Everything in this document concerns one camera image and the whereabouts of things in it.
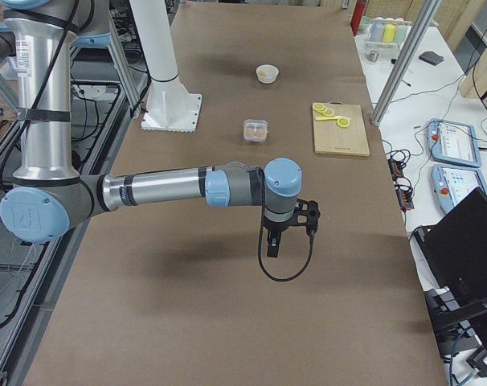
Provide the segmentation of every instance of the table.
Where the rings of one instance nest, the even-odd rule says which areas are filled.
[[[380,48],[379,60],[371,63],[366,59],[366,53],[372,48],[366,47],[365,40],[365,35],[358,35],[355,38],[355,43],[362,69],[366,76],[370,99],[374,102],[379,99],[379,95],[393,68],[391,59],[396,58],[399,52]],[[418,60],[419,55],[424,51],[434,51],[442,55],[444,62],[438,66],[432,66]],[[430,177],[431,166],[441,162],[428,161],[429,149],[426,132],[424,131],[419,135],[419,140],[424,146],[423,149],[420,148],[415,139],[415,132],[422,129],[430,119],[441,119],[448,110],[445,119],[474,125],[477,137],[486,138],[481,130],[481,122],[487,118],[487,111],[482,103],[478,99],[465,99],[459,92],[456,94],[463,75],[460,65],[438,32],[438,29],[429,27],[404,76],[405,81],[411,87],[402,83],[393,100],[404,98],[412,93],[436,90],[446,84],[451,84],[454,80],[457,80],[457,82],[443,88],[439,92],[411,96],[406,100],[392,103],[379,126],[383,138],[389,141],[394,149],[409,149],[413,154],[421,154],[419,157],[412,158],[404,170],[405,175],[415,183],[419,176],[420,168],[424,166],[415,189],[415,210],[407,213],[406,229],[408,232],[411,232],[419,225],[436,224],[444,216],[436,200]],[[483,127],[487,131],[487,119],[483,122]],[[481,143],[480,146],[487,146],[487,143]],[[389,145],[385,145],[385,149],[386,151],[390,150]],[[487,152],[481,152],[481,160],[481,171],[487,182]],[[438,288],[436,280],[424,260],[424,255],[414,240],[411,242],[411,250],[424,290]],[[460,380],[463,380],[470,373],[470,367],[464,359],[471,353],[472,351],[460,353],[453,364],[454,373]],[[478,386],[487,385],[487,378],[472,379],[468,384],[472,386],[474,384]]]
[[[197,131],[135,122],[114,173],[295,159],[301,197],[322,212],[313,262],[294,282],[269,281],[258,207],[190,200],[99,216],[26,384],[444,384],[379,131],[366,124],[369,158],[313,152],[313,101],[372,111],[346,12],[188,2],[173,37],[182,82],[203,94]],[[275,84],[257,82],[263,63],[279,67]],[[268,121],[263,146],[243,141],[251,117]],[[286,275],[307,251],[288,230],[266,264]]]

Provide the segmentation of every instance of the white bowl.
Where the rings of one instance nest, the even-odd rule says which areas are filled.
[[[270,84],[276,81],[279,70],[271,64],[262,64],[256,69],[256,75],[261,83]]]

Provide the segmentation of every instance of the plastic container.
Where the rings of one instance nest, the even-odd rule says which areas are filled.
[[[404,43],[404,40],[406,40],[406,35],[407,35],[407,26],[406,25],[395,26],[394,42]]]
[[[363,16],[362,21],[359,23],[358,32],[360,34],[365,34],[366,30],[371,24],[372,24],[372,19],[367,16]]]
[[[395,27],[393,24],[387,24],[383,33],[383,42],[391,43],[394,41]]]
[[[245,142],[263,143],[267,139],[268,123],[263,119],[247,119],[243,123],[243,139]]]
[[[385,33],[385,26],[381,22],[376,22],[372,26],[372,32],[370,33],[370,41],[380,42],[383,39]]]
[[[256,75],[261,83],[271,84],[276,81],[279,69],[271,64],[262,64],[256,69]]]

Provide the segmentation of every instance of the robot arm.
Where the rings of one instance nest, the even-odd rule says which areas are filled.
[[[290,226],[306,227],[313,241],[317,203],[297,199],[301,169],[287,158],[271,161],[264,170],[234,162],[121,177],[79,176],[71,162],[68,48],[78,36],[82,44],[106,44],[108,1],[1,2],[16,38],[18,119],[24,126],[22,165],[13,175],[15,188],[2,199],[0,215],[17,237],[43,243],[122,205],[203,197],[216,207],[262,206],[269,256],[277,256],[280,235]],[[299,221],[302,216],[306,221]]]

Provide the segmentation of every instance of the metal stand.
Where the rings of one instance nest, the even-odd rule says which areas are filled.
[[[419,16],[411,28],[406,43],[399,54],[397,62],[395,62],[394,69],[392,70],[390,77],[385,84],[383,92],[381,92],[378,104],[375,106],[374,112],[370,116],[370,122],[372,125],[379,126],[379,123],[387,112],[391,99],[401,84],[404,73],[410,65],[410,62],[413,59],[413,56],[415,55],[415,52],[419,47],[420,42],[422,41],[422,38],[429,27],[429,24],[431,24],[431,21],[433,20],[433,17],[435,16],[441,2],[442,0],[424,1]]]
[[[18,97],[17,94],[14,93],[13,89],[8,85],[8,83],[4,80],[2,75],[0,74],[0,94],[1,97],[6,101],[10,109],[16,110],[18,109]]]
[[[109,31],[111,33],[111,43],[108,46],[109,54],[112,57],[113,64],[117,70],[117,74],[121,79],[122,88],[128,98],[129,104],[134,110],[133,118],[138,117],[141,108],[138,105],[140,96],[137,92],[137,86],[134,84],[133,76],[129,72],[129,63],[125,58],[124,48],[122,48],[121,41],[118,39],[117,29],[113,22],[112,16],[109,14]]]
[[[181,83],[165,3],[152,2],[151,6],[150,2],[131,0],[130,4],[153,80],[141,127],[194,132],[203,97],[188,93]],[[157,37],[160,39],[159,50],[156,48]]]
[[[429,317],[435,332],[436,343],[440,356],[449,355],[459,331],[468,330],[456,345],[456,352],[478,348],[479,343],[474,338],[476,332],[472,329],[468,318],[481,312],[487,312],[487,307],[474,304],[464,310],[450,291],[438,294],[434,289],[424,293]]]

